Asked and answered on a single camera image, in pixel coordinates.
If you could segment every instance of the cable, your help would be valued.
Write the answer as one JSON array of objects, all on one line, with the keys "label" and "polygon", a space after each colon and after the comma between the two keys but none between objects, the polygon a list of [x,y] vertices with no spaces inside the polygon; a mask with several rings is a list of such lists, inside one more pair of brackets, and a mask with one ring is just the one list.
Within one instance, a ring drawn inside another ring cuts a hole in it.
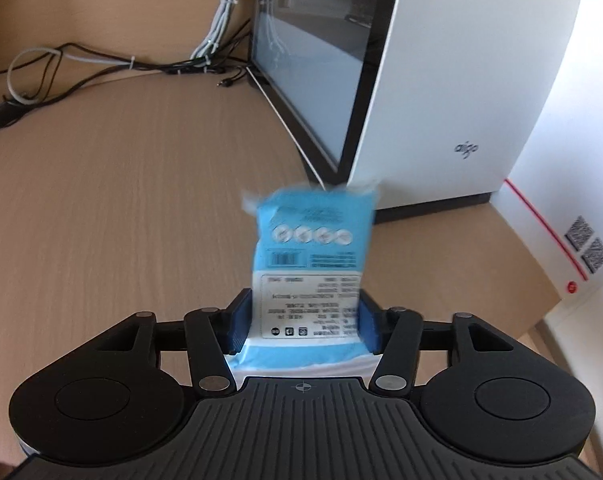
[{"label": "cable", "polygon": [[229,45],[229,50],[226,55],[216,64],[216,66],[224,65],[232,56],[233,51],[238,47],[238,45],[244,41],[248,36],[250,36],[250,31],[243,33],[241,36],[233,40]]},{"label": "cable", "polygon": [[[59,56],[57,57],[57,66],[55,67],[55,71],[52,73],[52,78],[54,79],[55,75],[56,75],[56,71],[59,68],[59,63],[61,63],[61,57]],[[33,97],[37,97],[37,95],[39,95],[41,93],[41,90],[43,90],[43,84],[46,82],[46,76],[48,74],[48,69],[50,68],[50,65],[52,64],[52,61],[54,60],[54,56],[49,56],[48,57],[48,61],[46,62],[46,67],[43,69],[43,74],[41,75],[41,81],[39,82],[39,88],[37,88],[37,91],[32,95],[32,96],[26,96],[27,98],[33,98]]]},{"label": "cable", "polygon": [[113,74],[115,72],[121,72],[121,70],[126,70],[126,68],[123,65],[115,65],[115,66],[109,66],[107,68],[104,68],[103,70],[100,70],[97,73],[89,75],[88,77],[86,77],[86,78],[82,79],[81,81],[75,83],[73,86],[71,86],[65,92],[63,92],[63,93],[61,93],[61,94],[59,94],[57,96],[54,96],[53,98],[50,98],[47,101],[43,101],[41,103],[37,103],[31,109],[41,108],[41,107],[44,107],[44,106],[50,106],[50,105],[53,105],[55,103],[58,103],[59,101],[65,99],[69,95],[71,95],[74,92],[76,92],[77,90],[79,90],[82,86],[84,86],[88,82],[92,81],[93,79],[97,79],[98,77],[101,77],[101,76],[104,76],[104,75]]},{"label": "cable", "polygon": [[[57,71],[59,70],[59,65],[61,65],[61,60],[63,59],[63,56],[59,56],[57,57],[57,65],[55,66],[55,69],[52,71],[52,77],[50,78],[50,84],[48,85],[48,89],[46,90],[46,93],[44,94],[43,98],[41,99],[41,101],[45,101],[48,98],[48,95],[50,95],[50,90],[52,90],[52,85],[55,82],[55,77],[57,76]],[[43,71],[43,76],[41,77],[41,82],[43,83],[44,79],[46,78],[46,71]]]},{"label": "cable", "polygon": [[[238,45],[238,41],[235,40],[235,38],[239,35],[239,33],[242,30],[244,30],[244,28],[246,28],[246,25],[248,25],[249,23],[250,23],[250,19],[244,21],[239,26],[239,28],[217,50],[217,53],[219,54],[219,53],[225,51],[228,47],[230,47],[230,51],[228,52],[228,55],[226,56],[226,58],[224,58],[224,61],[233,60],[235,62],[240,62],[240,63],[248,62],[247,60],[244,60],[244,59],[232,57],[229,54],[232,53],[232,51]],[[245,37],[247,37],[247,34],[243,34],[241,36],[241,38],[238,38],[238,40],[243,40]],[[37,51],[40,52],[41,50],[44,50],[44,54],[42,54],[41,56],[37,56],[29,61],[26,61],[26,62],[21,63],[20,65],[16,65],[16,66],[14,66],[15,60],[13,60],[13,63],[11,63],[11,65],[13,65],[11,72],[25,68],[27,66],[30,66],[30,65],[32,65],[40,60],[46,59],[46,58],[49,58],[48,63],[50,63],[52,57],[57,55],[57,52],[64,52],[67,48],[76,48],[77,50],[85,52],[86,54],[91,54],[93,56],[99,56],[100,57],[99,63],[107,62],[106,60],[113,60],[113,61],[118,62],[118,63],[116,63],[117,66],[127,66],[128,68],[131,68],[132,70],[141,70],[141,71],[159,70],[159,71],[167,73],[167,74],[177,74],[177,73],[185,74],[185,73],[201,73],[201,72],[223,73],[219,70],[211,70],[211,68],[205,69],[205,63],[204,63],[206,61],[205,58],[204,59],[187,59],[187,60],[183,60],[183,61],[179,61],[179,62],[175,62],[175,63],[169,63],[169,64],[144,63],[144,62],[137,61],[134,58],[115,56],[113,54],[107,54],[105,52],[99,52],[97,50],[92,50],[90,48],[84,47],[83,45],[80,45],[78,43],[73,43],[73,42],[64,43],[62,45],[59,45],[56,48],[41,47],[41,48],[29,49],[32,52],[37,52]],[[25,53],[25,51],[21,52],[17,56],[17,58],[21,57],[24,53]],[[63,57],[68,57],[69,59],[75,59],[75,60],[86,60],[86,58],[82,58],[79,56],[71,56],[66,53],[64,53]],[[49,64],[47,64],[46,69],[44,69],[40,87],[41,87],[41,85],[43,85],[43,81],[44,81],[44,78],[46,75],[46,70],[48,67],[49,67]],[[57,66],[54,71],[55,74],[56,74],[58,68],[59,67]],[[7,72],[8,72],[8,69],[0,70],[0,75],[6,74]],[[48,87],[48,91],[46,92],[46,96],[49,94],[50,89],[52,88],[52,83],[53,82],[51,81],[50,86]],[[39,92],[40,92],[40,90],[38,92],[36,92],[34,94],[34,96],[37,96],[39,94]]]},{"label": "cable", "polygon": [[6,84],[8,85],[8,91],[10,92],[10,95],[12,96],[12,98],[14,98],[15,101],[21,103],[22,105],[34,105],[34,104],[37,104],[40,101],[42,101],[42,100],[36,98],[37,95],[39,94],[39,92],[41,91],[41,88],[34,95],[34,98],[28,99],[27,97],[19,95],[14,90],[14,87],[12,86],[11,75],[12,75],[12,70],[14,70],[15,63],[17,62],[17,60],[21,56],[23,56],[24,54],[28,54],[30,52],[46,52],[46,53],[51,54],[53,56],[59,56],[59,58],[61,58],[61,56],[65,56],[68,59],[72,59],[74,61],[80,61],[80,62],[83,62],[83,63],[110,64],[110,65],[119,65],[119,66],[132,64],[131,62],[117,61],[117,60],[114,60],[114,59],[97,59],[97,58],[88,58],[88,57],[81,57],[81,56],[73,56],[72,54],[64,54],[62,50],[58,50],[56,48],[48,48],[46,46],[35,46],[35,47],[32,47],[32,48],[26,48],[25,50],[22,50],[19,54],[17,54],[14,57],[14,59],[12,60],[12,62],[10,63],[10,65],[8,66],[8,71],[6,73]]},{"label": "cable", "polygon": [[244,78],[248,74],[248,70],[246,70],[245,66],[238,66],[236,68],[238,71],[235,75],[222,79],[217,83],[217,86],[228,88],[229,86],[233,86],[237,81]]},{"label": "cable", "polygon": [[236,3],[237,0],[219,0],[219,7],[217,7],[212,19],[210,30],[199,46],[192,51],[190,59],[204,58],[206,63],[210,62],[209,59],[217,52],[219,41],[226,33],[232,7]]}]

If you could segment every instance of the aigo logo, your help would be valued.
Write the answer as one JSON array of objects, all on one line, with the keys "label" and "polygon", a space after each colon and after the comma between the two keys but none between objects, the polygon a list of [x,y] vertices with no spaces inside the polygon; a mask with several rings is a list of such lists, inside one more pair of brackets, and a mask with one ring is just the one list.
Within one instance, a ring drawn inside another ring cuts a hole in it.
[{"label": "aigo logo", "polygon": [[470,144],[466,141],[463,144],[457,144],[457,146],[455,146],[455,153],[463,153],[463,158],[466,159],[469,158],[470,153],[476,152],[478,149],[478,144]]}]

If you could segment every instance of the connector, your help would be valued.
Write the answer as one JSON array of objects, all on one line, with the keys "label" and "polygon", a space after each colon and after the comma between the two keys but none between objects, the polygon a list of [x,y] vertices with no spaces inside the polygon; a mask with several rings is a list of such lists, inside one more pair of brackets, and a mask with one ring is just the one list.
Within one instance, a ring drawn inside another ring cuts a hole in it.
[{"label": "connector", "polygon": [[30,111],[30,107],[9,102],[0,103],[0,129],[14,124]]},{"label": "connector", "polygon": [[222,79],[221,81],[219,81],[217,83],[217,86],[222,86],[223,88],[228,88],[230,86],[233,86],[235,84],[235,80],[231,77],[227,77],[225,79]]}]

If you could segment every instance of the ribbed rubber surface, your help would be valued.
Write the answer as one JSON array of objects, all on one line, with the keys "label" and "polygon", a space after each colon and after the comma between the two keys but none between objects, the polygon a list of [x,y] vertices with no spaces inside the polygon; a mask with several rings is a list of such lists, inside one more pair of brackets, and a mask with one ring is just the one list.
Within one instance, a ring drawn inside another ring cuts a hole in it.
[{"label": "ribbed rubber surface", "polygon": [[451,451],[410,405],[357,379],[251,378],[204,400],[164,447],[128,463],[76,468],[31,458],[14,480],[591,480],[579,460],[506,468]]}]

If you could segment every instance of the barcode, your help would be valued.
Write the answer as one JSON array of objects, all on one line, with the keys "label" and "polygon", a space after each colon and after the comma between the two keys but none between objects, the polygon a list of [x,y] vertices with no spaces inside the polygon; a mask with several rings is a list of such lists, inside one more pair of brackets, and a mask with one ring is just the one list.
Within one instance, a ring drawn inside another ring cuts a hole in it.
[{"label": "barcode", "polygon": [[272,266],[297,266],[299,253],[271,253],[270,264]]},{"label": "barcode", "polygon": [[582,254],[582,260],[588,266],[588,270],[592,274],[603,266],[603,242],[600,238],[595,238],[595,241],[590,244],[584,254]]},{"label": "barcode", "polygon": [[590,239],[594,232],[593,228],[584,220],[584,217],[579,215],[564,236],[566,237],[566,240],[570,242],[570,245],[572,245],[576,251],[579,251],[584,247],[585,243]]}]

